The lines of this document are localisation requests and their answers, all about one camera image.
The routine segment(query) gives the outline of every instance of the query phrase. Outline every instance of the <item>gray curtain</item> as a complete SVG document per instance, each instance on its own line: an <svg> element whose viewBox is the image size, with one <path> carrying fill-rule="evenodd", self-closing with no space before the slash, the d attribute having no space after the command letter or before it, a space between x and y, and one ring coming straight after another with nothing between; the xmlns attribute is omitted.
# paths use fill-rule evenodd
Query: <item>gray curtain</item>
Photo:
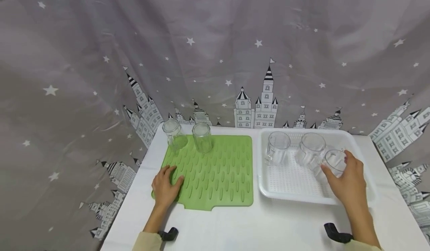
<svg viewBox="0 0 430 251"><path fill-rule="evenodd" d="M0 249L96 250L168 118L370 134L428 238L429 12L0 0Z"/></svg>

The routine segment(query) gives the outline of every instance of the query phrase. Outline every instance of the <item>sleeve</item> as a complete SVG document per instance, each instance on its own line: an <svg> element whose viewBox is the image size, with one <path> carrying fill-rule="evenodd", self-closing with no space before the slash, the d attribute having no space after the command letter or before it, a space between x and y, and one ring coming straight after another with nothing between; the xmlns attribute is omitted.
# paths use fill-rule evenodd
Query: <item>sleeve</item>
<svg viewBox="0 0 430 251"><path fill-rule="evenodd" d="M159 251L161 244L160 235L142 231L137 236L133 251Z"/></svg>
<svg viewBox="0 0 430 251"><path fill-rule="evenodd" d="M382 251L376 246L371 246L362 242L351 240L345 245L345 251Z"/></svg>

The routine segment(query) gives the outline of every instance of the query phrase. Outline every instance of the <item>person's right hand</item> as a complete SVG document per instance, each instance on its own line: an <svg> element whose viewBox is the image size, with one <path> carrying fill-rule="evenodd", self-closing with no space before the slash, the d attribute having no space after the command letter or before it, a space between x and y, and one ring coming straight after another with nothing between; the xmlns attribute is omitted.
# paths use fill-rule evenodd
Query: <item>person's right hand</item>
<svg viewBox="0 0 430 251"><path fill-rule="evenodd" d="M333 193L346 209L356 207L367 209L363 163L348 150L345 150L345 154L347 155L345 158L347 166L339 178L327 166L321 165L321 169L327 177Z"/></svg>

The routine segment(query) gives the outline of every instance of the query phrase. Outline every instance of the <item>white drying rack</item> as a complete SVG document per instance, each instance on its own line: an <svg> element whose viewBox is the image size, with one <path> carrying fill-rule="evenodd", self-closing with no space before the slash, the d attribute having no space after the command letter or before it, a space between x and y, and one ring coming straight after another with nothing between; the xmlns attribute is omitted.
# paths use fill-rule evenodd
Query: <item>white drying rack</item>
<svg viewBox="0 0 430 251"><path fill-rule="evenodd" d="M276 166L269 166L264 162L269 135L274 131L286 133L291 139L291 146L287 150L286 160ZM321 135L328 146L336 149L347 149L364 164L364 177L367 183L367 201L373 206L378 198L376 186L366 166L366 161L354 138L343 130L318 129L261 129L258 136L257 174L258 187L263 195L269 198L313 202L326 205L338 205L339 200L334 196L328 184L318 182L312 171L299 166L295 161L300 139L303 134L313 132Z"/></svg>

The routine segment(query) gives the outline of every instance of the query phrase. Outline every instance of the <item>white table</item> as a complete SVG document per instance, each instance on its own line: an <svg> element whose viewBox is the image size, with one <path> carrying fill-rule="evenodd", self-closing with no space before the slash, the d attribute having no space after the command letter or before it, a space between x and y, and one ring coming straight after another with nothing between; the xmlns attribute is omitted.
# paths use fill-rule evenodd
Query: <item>white table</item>
<svg viewBox="0 0 430 251"><path fill-rule="evenodd" d="M183 125L191 134L191 125ZM341 232L350 232L345 210L340 206L274 200L264 197L257 183L255 162L258 130L211 127L212 134L249 135L253 144L254 203L249 207L214 207L212 211L185 210L177 204L166 223L179 230L175 242L165 251L251 251L251 250L343 250L330 240L323 228L333 222ZM386 251L430 250L427 241L396 188L372 141L354 136L373 175L380 199L371 209L376 232ZM105 239L102 251L131 250L142 231L154 200L151 183L167 150L167 137L161 129L137 172L136 178Z"/></svg>

